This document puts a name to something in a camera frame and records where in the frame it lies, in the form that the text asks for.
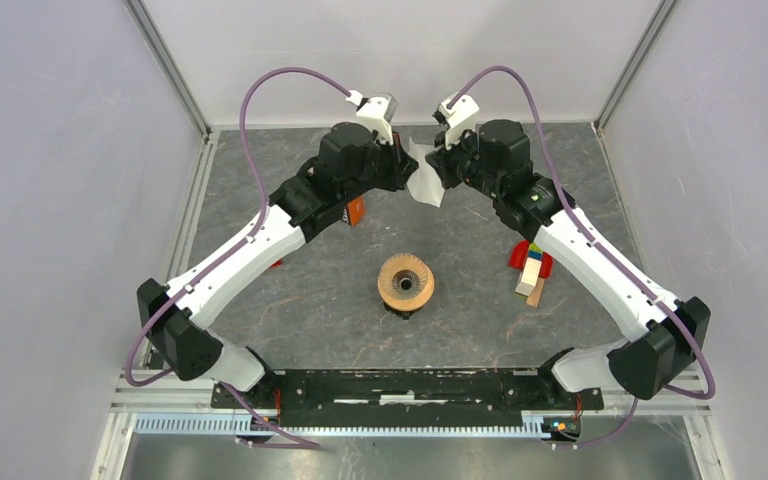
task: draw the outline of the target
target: white paper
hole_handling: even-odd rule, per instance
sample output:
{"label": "white paper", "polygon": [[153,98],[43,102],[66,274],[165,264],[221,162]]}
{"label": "white paper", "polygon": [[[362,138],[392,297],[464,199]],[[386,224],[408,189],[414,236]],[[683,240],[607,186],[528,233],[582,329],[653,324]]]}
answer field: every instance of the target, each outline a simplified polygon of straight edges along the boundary
{"label": "white paper", "polygon": [[408,179],[408,191],[417,202],[440,207],[446,190],[437,172],[425,161],[425,156],[432,150],[434,147],[431,145],[413,143],[413,138],[408,139],[408,155],[419,163],[419,169]]}

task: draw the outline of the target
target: roll of tape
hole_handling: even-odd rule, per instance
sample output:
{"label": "roll of tape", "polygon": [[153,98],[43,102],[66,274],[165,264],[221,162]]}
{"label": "roll of tape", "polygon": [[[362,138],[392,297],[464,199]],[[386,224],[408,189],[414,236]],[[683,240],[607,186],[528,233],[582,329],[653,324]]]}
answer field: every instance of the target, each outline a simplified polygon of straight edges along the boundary
{"label": "roll of tape", "polygon": [[393,255],[378,274],[378,293],[384,303],[403,313],[422,308],[434,293],[434,274],[416,255]]}

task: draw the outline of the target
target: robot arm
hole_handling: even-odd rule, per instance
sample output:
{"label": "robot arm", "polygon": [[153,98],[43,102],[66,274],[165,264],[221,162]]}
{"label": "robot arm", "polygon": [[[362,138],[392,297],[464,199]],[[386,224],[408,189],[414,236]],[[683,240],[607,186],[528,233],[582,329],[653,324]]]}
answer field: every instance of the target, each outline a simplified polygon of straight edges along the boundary
{"label": "robot arm", "polygon": [[[619,383],[638,398],[652,398],[694,360],[658,301],[675,306],[674,312],[700,346],[710,318],[707,306],[695,297],[681,302],[653,282],[593,227],[567,192],[557,192],[550,178],[535,173],[530,142],[519,123],[493,120],[479,130],[478,106],[472,98],[464,95],[449,109],[450,100],[441,102],[434,114],[446,130],[426,158],[444,188],[464,183],[490,198],[502,222],[561,262],[608,310],[625,337],[556,355],[548,365],[555,378],[569,392]],[[581,234],[559,195],[566,196],[593,241]],[[612,253],[657,299],[650,300],[600,249]]]}
{"label": "robot arm", "polygon": [[[270,195],[266,221],[255,236],[247,238],[245,248],[238,245],[251,233],[254,219],[165,286],[149,279],[137,290],[143,325],[171,293],[187,292],[148,335],[181,380],[207,376],[244,392],[257,384],[266,374],[263,362],[250,349],[225,343],[210,330],[219,313],[270,265],[339,221],[349,202],[374,188],[402,190],[418,168],[390,127],[395,99],[351,93],[347,100],[358,107],[355,123],[335,125],[322,138],[319,154]],[[191,286],[200,272],[225,256],[197,288]]]}

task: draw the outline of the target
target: white panel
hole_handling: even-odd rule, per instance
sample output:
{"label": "white panel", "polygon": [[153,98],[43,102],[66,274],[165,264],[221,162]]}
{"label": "white panel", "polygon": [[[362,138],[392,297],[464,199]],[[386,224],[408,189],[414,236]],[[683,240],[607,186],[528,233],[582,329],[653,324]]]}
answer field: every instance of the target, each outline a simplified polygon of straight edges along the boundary
{"label": "white panel", "polygon": [[[580,208],[576,207],[573,212],[593,235],[592,246],[579,233],[572,218],[565,211],[552,215],[552,224],[548,227],[540,227],[534,237],[534,243],[555,257],[587,288],[588,292],[599,300],[620,327],[625,338],[632,342],[636,341],[649,333],[646,325],[650,321],[660,323],[666,318],[664,312],[658,307],[658,302],[664,302],[667,306],[675,308],[676,296],[638,270],[593,227]],[[602,245],[637,279],[645,282],[656,295],[656,299],[650,302],[649,297],[596,248],[598,245]]]}
{"label": "white panel", "polygon": [[[399,101],[394,122],[432,122],[437,103],[484,67],[529,82],[545,120],[596,117],[657,0],[146,0],[208,121],[237,124],[249,85],[299,65]],[[350,112],[331,87],[264,85],[251,124],[330,124]],[[516,84],[475,89],[483,118],[530,119]]]}
{"label": "white panel", "polygon": [[205,276],[195,287],[188,287],[190,281],[207,269],[219,257],[236,247],[248,237],[260,214],[255,214],[248,225],[240,229],[198,265],[181,275],[170,279],[170,295],[182,288],[193,289],[175,304],[179,309],[190,309],[190,321],[201,329],[207,329],[243,289],[260,276],[272,264],[305,244],[301,227],[290,225],[291,217],[281,207],[272,205],[267,209],[266,220],[261,231],[251,241],[229,256]]}
{"label": "white panel", "polygon": [[0,2],[0,479],[89,475],[198,145],[122,2]]}
{"label": "white panel", "polygon": [[576,348],[555,363],[552,374],[568,392],[580,392],[585,388],[622,390],[611,372],[608,354],[625,344],[623,339],[598,347]]}
{"label": "white panel", "polygon": [[768,2],[681,2],[606,133],[650,273],[711,307],[729,470],[768,478]]}

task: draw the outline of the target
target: orange object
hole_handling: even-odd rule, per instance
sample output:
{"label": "orange object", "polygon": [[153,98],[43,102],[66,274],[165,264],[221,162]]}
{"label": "orange object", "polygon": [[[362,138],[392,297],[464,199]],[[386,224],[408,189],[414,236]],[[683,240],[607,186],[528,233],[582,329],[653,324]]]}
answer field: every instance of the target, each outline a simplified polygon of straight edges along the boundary
{"label": "orange object", "polygon": [[281,419],[281,389],[275,390],[275,415],[278,416],[278,419]]}
{"label": "orange object", "polygon": [[360,219],[363,218],[363,214],[366,213],[366,209],[363,206],[363,197],[358,197],[343,209],[343,221],[354,227],[360,223]]}
{"label": "orange object", "polygon": [[431,299],[434,293],[434,274],[415,255],[393,255],[384,262],[378,273],[378,293],[384,304],[392,310],[415,312]]}

